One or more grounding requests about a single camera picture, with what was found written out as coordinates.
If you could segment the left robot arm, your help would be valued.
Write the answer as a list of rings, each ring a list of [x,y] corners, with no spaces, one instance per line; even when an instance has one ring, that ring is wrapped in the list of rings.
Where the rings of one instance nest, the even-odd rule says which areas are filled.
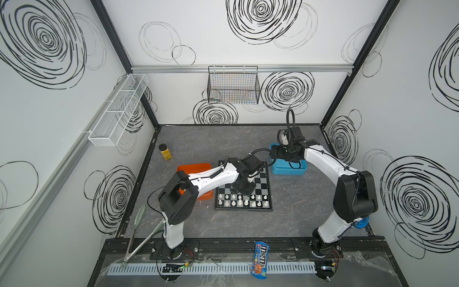
[[[223,164],[201,173],[186,174],[176,172],[169,182],[160,188],[158,194],[159,213],[164,221],[164,243],[170,251],[183,246],[184,222],[194,209],[196,201],[202,195],[223,185],[230,185],[236,193],[248,196],[255,190],[255,177],[262,169],[269,167],[255,155],[266,151],[270,153],[272,163],[277,160],[272,149],[257,149],[243,159],[228,158]]]

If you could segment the blue plastic tray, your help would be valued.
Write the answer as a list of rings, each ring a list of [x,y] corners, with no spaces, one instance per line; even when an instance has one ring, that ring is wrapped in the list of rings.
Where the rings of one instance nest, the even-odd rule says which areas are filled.
[[[303,175],[308,167],[306,160],[300,160],[295,154],[291,154],[279,145],[271,143],[270,149],[276,155],[276,162],[271,165],[271,171],[275,175]]]

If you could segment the orange plastic tray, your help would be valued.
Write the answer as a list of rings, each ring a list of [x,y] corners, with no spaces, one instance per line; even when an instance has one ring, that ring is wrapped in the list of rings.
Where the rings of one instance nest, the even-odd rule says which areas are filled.
[[[212,168],[212,165],[210,163],[199,163],[199,164],[193,164],[193,165],[178,166],[176,171],[177,172],[183,171],[188,175],[190,173],[200,173],[200,172],[208,171],[211,168]],[[203,201],[203,200],[210,200],[212,198],[213,198],[213,191],[208,191],[204,193],[202,196],[200,196],[197,200]]]

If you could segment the M&M's candy bag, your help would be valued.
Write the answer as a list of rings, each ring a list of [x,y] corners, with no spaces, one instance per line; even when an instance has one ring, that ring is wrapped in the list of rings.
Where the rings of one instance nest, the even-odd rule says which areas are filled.
[[[255,242],[255,251],[252,260],[251,275],[257,279],[267,278],[267,259],[270,246],[264,242]]]

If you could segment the black white chess board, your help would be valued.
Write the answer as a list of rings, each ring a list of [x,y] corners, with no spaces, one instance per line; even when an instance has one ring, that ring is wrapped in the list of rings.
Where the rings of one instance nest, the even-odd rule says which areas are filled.
[[[251,194],[232,193],[231,184],[214,189],[215,210],[272,211],[272,199],[268,168],[264,167],[253,180],[256,187]]]

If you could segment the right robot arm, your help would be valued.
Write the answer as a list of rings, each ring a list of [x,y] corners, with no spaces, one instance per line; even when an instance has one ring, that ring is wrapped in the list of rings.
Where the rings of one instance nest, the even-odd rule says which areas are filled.
[[[271,147],[271,163],[283,160],[289,166],[297,163],[299,169],[306,161],[336,186],[332,214],[313,231],[310,242],[312,253],[323,258],[337,248],[339,240],[351,226],[378,210],[374,177],[368,171],[346,165],[314,139],[306,140],[295,123],[291,108],[286,112],[286,124],[286,130],[277,133],[277,144]]]

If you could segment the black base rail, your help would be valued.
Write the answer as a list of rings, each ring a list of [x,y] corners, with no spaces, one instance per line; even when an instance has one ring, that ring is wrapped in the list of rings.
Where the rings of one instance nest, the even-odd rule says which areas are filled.
[[[195,259],[207,254],[253,254],[255,242],[262,241],[270,245],[270,254],[291,253],[296,258],[312,258],[310,237],[265,237],[265,238],[186,238],[179,247],[170,249],[163,239],[151,239],[137,253],[152,259],[169,259],[180,251],[189,250]],[[343,252],[381,251],[389,252],[390,248],[381,236],[343,237],[338,243]]]

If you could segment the blue lidded plastic container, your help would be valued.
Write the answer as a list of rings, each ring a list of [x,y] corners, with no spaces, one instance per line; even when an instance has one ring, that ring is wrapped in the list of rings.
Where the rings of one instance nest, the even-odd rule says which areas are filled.
[[[360,221],[356,220],[353,222],[353,227],[354,228],[358,228],[358,229],[362,229],[362,228],[365,228],[369,223],[369,217],[366,217],[366,218],[362,218]]]

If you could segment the white mesh wall shelf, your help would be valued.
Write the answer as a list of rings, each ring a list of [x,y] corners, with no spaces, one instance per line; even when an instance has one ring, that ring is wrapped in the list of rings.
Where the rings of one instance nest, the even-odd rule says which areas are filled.
[[[94,146],[118,145],[148,83],[145,74],[128,74],[121,77],[115,86],[113,97],[108,101],[108,106],[88,136]]]

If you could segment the yellow jar black lid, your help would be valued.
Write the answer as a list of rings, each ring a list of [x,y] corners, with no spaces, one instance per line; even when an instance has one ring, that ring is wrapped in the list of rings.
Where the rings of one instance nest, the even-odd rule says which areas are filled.
[[[162,154],[163,158],[168,161],[172,158],[172,154],[168,148],[168,146],[164,143],[161,143],[158,147],[158,149],[160,150],[160,153]]]

